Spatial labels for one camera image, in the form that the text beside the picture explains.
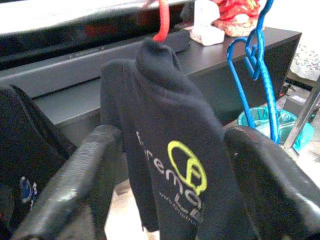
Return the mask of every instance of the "blue patch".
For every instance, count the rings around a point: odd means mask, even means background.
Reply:
[[[25,177],[21,177],[20,179],[20,190],[21,190],[21,201],[24,204],[30,203],[30,211],[34,205],[34,202],[37,199],[38,191],[37,184],[34,182],[32,187],[30,185],[30,181]]]
[[[21,200],[24,204],[30,201],[33,190],[31,188],[29,180],[23,176],[20,179]]]

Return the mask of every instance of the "teal plastic bag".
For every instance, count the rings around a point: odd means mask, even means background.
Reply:
[[[289,133],[291,132],[292,128],[294,127],[297,117],[286,110],[277,109],[277,116],[278,116],[278,131],[280,136],[279,144],[284,144]],[[269,111],[268,107],[253,107],[250,108],[250,112],[252,114],[254,123],[256,125],[256,129],[261,132],[262,134],[266,135],[270,138],[270,122],[269,122]],[[241,126],[248,126],[248,122],[246,119],[245,112],[242,112],[237,121],[238,125]],[[315,133],[315,129],[310,125],[310,123],[306,123],[296,139],[293,148],[299,152],[302,148],[304,148],[307,143],[311,140]]]

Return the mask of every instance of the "hook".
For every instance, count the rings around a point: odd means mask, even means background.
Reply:
[[[226,58],[228,65],[233,74],[236,87],[238,89],[240,98],[242,100],[244,113],[248,122],[249,127],[256,128],[255,121],[250,112],[249,103],[245,94],[245,91],[240,82],[239,76],[237,74],[236,68],[232,62],[232,57],[235,49],[235,45],[239,42],[245,43],[245,53],[246,57],[244,58],[244,63],[248,69],[249,75],[252,80],[256,81],[259,76],[261,76],[264,85],[264,91],[266,94],[266,101],[269,112],[269,121],[270,121],[270,137],[271,139],[279,143],[279,133],[278,133],[278,118],[277,118],[277,106],[276,98],[273,90],[270,74],[266,63],[264,61],[265,56],[265,35],[263,32],[264,19],[266,14],[269,12],[274,0],[267,0],[263,10],[261,11],[256,28],[249,34],[248,37],[238,37],[236,38],[228,47]],[[251,43],[253,37],[256,36],[257,44],[252,46]]]
[[[170,28],[170,10],[167,0],[158,0],[159,1],[159,11],[160,11],[160,30],[153,37],[153,40],[156,42],[164,42]]]

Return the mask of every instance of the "red hanger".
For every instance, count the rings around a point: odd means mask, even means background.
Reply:
[[[170,11],[167,0],[158,0],[159,1],[159,11],[160,11],[160,30],[153,37],[153,40],[156,42],[164,42],[170,28]]]

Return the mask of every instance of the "red object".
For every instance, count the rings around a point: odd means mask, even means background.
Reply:
[[[246,14],[250,18],[258,17],[259,0],[212,0],[220,11],[221,21],[232,21],[236,15]]]
[[[117,28],[111,23],[87,24],[84,27],[84,32],[87,37],[100,37],[115,34],[117,32]]]
[[[167,0],[158,0],[159,1],[159,11],[160,11],[160,30],[153,37],[153,40],[156,42],[164,42],[170,28],[170,11]]]

